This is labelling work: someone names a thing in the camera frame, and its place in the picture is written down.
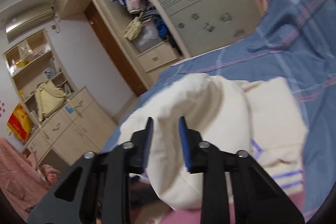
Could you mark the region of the beige wardrobe drawer unit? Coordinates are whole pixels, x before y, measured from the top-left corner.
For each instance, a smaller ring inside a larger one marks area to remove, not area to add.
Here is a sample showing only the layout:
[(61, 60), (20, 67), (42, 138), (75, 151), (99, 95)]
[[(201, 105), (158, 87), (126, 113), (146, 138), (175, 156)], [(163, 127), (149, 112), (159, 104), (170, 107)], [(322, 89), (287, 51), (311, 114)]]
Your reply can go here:
[(93, 3), (112, 37), (135, 70), (142, 85), (150, 88), (159, 74), (186, 54), (186, 48), (178, 53), (171, 39), (159, 39), (157, 44), (148, 44), (139, 50), (135, 44), (154, 34), (155, 21), (168, 19), (167, 12), (158, 0), (143, 0), (146, 8), (137, 14), (130, 13), (126, 5), (110, 0), (55, 0), (55, 9), (61, 19), (84, 12)]

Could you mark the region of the brown wooden door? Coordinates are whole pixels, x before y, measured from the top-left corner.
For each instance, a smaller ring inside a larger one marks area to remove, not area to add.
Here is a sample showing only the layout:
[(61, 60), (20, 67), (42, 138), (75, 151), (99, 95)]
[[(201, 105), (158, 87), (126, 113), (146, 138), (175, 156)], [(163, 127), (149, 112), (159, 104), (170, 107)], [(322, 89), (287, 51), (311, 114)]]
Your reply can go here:
[(134, 68), (120, 49), (120, 46), (117, 44), (114, 36), (110, 33), (93, 2), (90, 2), (86, 7), (84, 15), (90, 22), (92, 29), (97, 35), (110, 60), (113, 62), (132, 92), (137, 97), (145, 93), (147, 88), (144, 86)]

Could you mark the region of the red and yellow bag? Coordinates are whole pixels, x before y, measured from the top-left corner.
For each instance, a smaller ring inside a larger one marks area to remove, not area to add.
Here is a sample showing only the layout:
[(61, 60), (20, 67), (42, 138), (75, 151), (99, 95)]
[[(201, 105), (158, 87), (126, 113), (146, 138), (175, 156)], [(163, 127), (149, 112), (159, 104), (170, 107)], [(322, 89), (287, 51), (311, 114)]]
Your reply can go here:
[(34, 123), (24, 110), (23, 106), (18, 104), (9, 117), (7, 126), (18, 140), (26, 143), (31, 136)]

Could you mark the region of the beige bag in wardrobe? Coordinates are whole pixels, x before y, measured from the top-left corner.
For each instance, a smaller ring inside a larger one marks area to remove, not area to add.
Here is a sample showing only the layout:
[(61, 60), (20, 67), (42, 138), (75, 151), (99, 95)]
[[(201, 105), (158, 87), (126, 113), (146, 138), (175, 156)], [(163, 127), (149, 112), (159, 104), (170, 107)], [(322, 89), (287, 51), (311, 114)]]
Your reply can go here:
[(142, 17), (143, 17), (143, 12), (139, 14), (139, 16), (135, 17), (131, 23), (127, 26), (125, 30), (125, 35), (124, 37), (128, 41), (132, 41), (135, 38), (138, 37), (142, 30)]

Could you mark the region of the open wooden shelf unit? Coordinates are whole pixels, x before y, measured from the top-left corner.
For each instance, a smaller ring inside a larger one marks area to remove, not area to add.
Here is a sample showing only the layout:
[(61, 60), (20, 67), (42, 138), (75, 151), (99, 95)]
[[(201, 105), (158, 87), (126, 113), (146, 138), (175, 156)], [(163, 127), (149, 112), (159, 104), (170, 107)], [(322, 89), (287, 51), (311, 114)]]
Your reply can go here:
[(50, 80), (67, 93), (76, 90), (46, 30), (21, 39), (3, 57), (20, 103), (35, 124), (39, 121), (34, 93), (39, 84)]

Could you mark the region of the white wall air conditioner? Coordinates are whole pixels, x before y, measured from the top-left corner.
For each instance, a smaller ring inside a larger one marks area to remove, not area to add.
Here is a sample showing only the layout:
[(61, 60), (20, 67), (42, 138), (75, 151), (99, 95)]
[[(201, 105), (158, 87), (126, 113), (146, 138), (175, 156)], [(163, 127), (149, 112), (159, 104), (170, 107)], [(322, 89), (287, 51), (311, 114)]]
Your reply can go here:
[(12, 41), (34, 26), (52, 19), (54, 15), (55, 11), (51, 5), (39, 5), (13, 17), (6, 23), (7, 39)]

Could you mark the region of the light wood side cabinet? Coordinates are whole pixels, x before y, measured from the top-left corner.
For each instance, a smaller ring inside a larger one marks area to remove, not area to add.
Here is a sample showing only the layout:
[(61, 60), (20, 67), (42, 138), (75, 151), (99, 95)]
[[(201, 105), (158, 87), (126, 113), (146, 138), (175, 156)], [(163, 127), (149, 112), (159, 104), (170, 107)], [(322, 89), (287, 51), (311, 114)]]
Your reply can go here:
[(117, 125), (86, 87), (52, 114), (28, 140), (22, 154), (31, 152), (41, 164), (49, 153), (72, 165), (87, 151), (99, 152)]

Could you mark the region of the cream and pink hooded jacket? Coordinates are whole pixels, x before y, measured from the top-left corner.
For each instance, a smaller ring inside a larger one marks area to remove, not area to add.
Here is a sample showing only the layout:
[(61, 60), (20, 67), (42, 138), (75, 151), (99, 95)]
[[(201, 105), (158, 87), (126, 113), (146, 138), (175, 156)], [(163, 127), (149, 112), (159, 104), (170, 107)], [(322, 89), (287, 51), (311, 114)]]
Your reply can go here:
[(246, 150), (296, 207), (303, 204), (301, 150), (307, 136), (297, 104), (284, 78), (249, 82), (205, 73), (189, 74), (164, 88), (120, 126), (123, 143), (154, 121), (146, 174), (159, 198), (172, 210), (163, 223), (198, 223), (202, 175), (182, 164), (178, 120), (222, 151)]

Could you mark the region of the blue clothes in wardrobe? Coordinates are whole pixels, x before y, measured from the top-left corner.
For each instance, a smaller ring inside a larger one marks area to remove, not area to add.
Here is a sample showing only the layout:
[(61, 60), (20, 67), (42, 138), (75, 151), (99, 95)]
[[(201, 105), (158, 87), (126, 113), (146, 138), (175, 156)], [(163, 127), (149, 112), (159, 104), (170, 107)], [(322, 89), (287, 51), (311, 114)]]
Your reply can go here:
[(169, 33), (169, 29), (167, 28), (165, 21), (161, 18), (155, 20), (155, 27), (159, 34), (159, 37), (162, 39), (166, 39)]

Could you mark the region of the translucent plastic storage box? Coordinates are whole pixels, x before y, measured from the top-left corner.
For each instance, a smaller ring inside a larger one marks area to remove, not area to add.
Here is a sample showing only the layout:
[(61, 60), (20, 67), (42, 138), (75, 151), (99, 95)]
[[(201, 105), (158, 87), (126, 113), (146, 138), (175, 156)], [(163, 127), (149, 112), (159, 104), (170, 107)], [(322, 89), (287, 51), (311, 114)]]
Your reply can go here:
[(149, 20), (143, 25), (138, 37), (132, 40), (131, 43), (139, 53), (142, 53), (166, 40), (167, 38), (162, 39), (159, 37), (155, 27), (155, 22), (153, 20)]

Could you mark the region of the blue plaid bed quilt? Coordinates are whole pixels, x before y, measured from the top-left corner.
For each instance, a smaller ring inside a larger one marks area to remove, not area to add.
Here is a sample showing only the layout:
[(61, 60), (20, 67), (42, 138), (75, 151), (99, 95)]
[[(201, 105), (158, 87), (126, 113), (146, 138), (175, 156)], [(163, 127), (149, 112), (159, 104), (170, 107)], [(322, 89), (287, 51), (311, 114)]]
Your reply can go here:
[(140, 99), (189, 73), (230, 80), (287, 79), (309, 130), (303, 149), (306, 221), (335, 223), (335, 0), (269, 0), (250, 36), (172, 65)]

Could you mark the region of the pink towel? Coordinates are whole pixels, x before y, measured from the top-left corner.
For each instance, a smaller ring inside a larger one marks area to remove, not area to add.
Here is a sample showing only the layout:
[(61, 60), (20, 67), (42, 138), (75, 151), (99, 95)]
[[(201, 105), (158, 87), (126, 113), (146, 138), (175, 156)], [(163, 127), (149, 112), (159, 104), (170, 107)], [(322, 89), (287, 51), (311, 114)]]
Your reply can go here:
[(38, 166), (34, 153), (26, 157), (1, 137), (1, 191), (24, 221), (60, 175), (51, 165)]

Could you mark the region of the yellow bag on cabinet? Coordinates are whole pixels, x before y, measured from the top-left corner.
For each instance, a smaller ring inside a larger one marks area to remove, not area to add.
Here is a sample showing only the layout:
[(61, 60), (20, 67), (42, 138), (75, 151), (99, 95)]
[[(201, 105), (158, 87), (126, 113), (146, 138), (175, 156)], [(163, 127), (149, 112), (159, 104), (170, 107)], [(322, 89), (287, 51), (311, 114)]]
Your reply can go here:
[(35, 101), (38, 108), (38, 121), (41, 123), (60, 108), (67, 100), (67, 94), (56, 87), (51, 80), (41, 83), (35, 89)]

